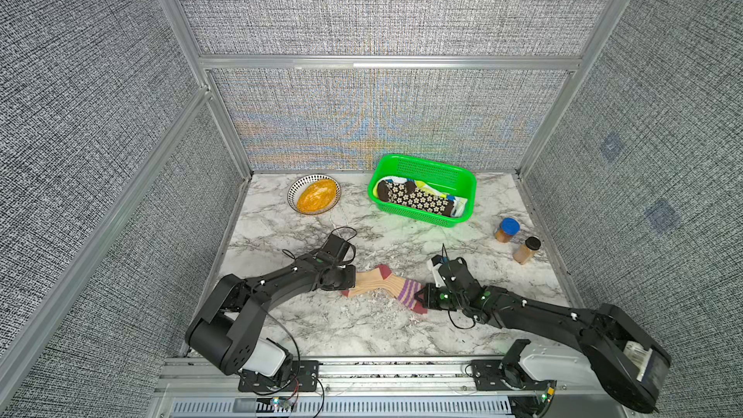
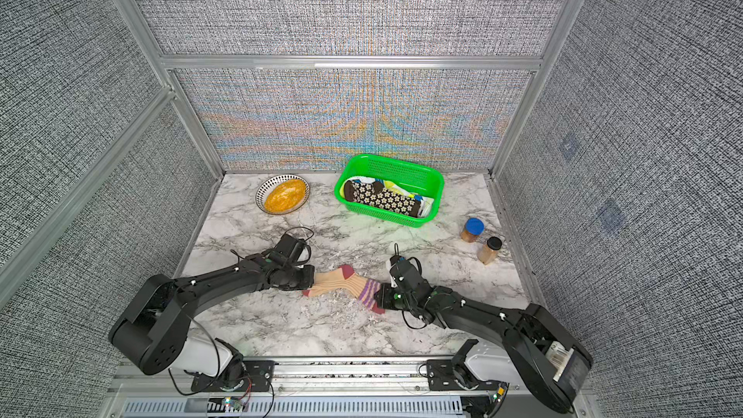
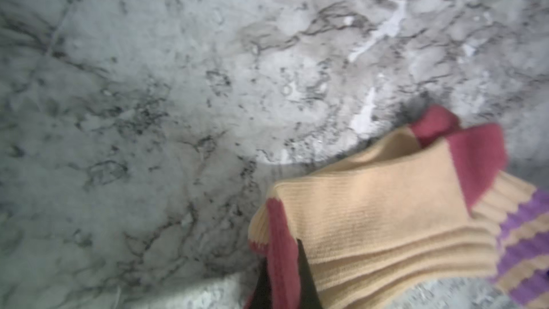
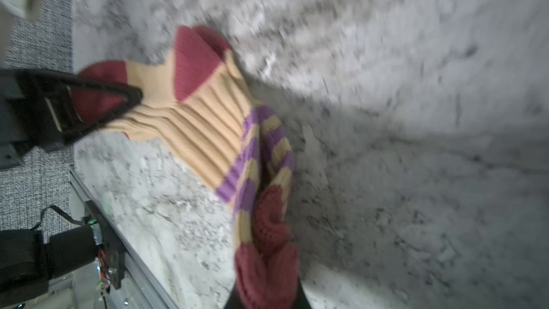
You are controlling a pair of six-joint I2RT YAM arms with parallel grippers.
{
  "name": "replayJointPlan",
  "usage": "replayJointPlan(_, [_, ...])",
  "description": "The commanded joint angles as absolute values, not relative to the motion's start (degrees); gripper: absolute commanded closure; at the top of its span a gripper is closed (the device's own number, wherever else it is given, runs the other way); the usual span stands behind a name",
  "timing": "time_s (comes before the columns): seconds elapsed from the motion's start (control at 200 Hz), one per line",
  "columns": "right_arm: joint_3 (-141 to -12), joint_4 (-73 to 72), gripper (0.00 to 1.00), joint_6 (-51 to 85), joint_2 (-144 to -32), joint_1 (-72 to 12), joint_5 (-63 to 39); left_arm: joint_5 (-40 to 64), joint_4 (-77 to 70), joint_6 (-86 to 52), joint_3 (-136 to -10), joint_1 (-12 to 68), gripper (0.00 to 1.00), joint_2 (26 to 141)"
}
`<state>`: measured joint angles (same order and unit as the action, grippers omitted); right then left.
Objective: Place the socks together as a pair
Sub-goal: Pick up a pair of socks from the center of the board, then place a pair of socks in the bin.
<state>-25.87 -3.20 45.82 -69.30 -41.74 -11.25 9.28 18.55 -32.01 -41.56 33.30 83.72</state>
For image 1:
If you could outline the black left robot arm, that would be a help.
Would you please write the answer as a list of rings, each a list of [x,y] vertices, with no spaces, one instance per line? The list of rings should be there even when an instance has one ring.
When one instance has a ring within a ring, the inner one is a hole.
[[[296,358],[261,337],[270,311],[299,295],[354,288],[356,249],[336,233],[320,248],[298,255],[284,253],[290,265],[263,276],[222,277],[191,321],[185,342],[225,375],[247,371],[280,383],[291,377]]]

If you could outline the pink tan striped sock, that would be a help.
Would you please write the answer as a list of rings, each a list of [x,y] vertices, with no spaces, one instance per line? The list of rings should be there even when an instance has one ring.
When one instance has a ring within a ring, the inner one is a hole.
[[[342,295],[355,297],[367,292],[383,290],[413,313],[427,315],[428,309],[415,298],[415,294],[423,288],[424,285],[420,282],[396,276],[387,265],[381,264],[371,271],[357,273],[355,286],[350,290],[344,290]]]

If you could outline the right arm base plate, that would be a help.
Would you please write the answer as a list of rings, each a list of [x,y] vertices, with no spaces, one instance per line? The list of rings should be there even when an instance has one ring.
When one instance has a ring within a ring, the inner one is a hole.
[[[553,381],[533,379],[518,362],[474,360],[468,365],[477,391],[532,391],[546,393],[555,388]]]

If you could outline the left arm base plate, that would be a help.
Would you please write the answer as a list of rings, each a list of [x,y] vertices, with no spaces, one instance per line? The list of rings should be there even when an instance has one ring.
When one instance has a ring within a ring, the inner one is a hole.
[[[248,370],[239,375],[238,391],[259,396],[293,392],[315,392],[320,363],[315,360],[292,361],[267,377]]]

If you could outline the dark floral sock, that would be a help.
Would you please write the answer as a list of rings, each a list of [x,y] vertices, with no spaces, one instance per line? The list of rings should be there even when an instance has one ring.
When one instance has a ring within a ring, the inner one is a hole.
[[[396,182],[393,179],[384,179],[377,183],[375,192],[377,198],[385,203],[447,218],[453,218],[455,215],[456,199],[452,195],[430,192],[412,180]]]

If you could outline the white sock yellow dots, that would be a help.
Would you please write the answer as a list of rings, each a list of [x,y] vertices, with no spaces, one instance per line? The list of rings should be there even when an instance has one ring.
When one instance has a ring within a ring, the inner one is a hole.
[[[423,181],[397,176],[382,178],[373,191],[382,202],[446,218],[460,218],[467,203],[467,199],[445,194]]]

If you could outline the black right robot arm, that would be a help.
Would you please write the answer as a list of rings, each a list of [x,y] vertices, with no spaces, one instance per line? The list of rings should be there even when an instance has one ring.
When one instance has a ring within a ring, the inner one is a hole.
[[[619,404],[641,413],[657,409],[671,356],[619,307],[569,308],[482,286],[460,257],[437,255],[433,265],[443,286],[424,284],[414,293],[424,308],[461,312],[475,324],[520,330],[569,346],[587,358],[598,382]]]

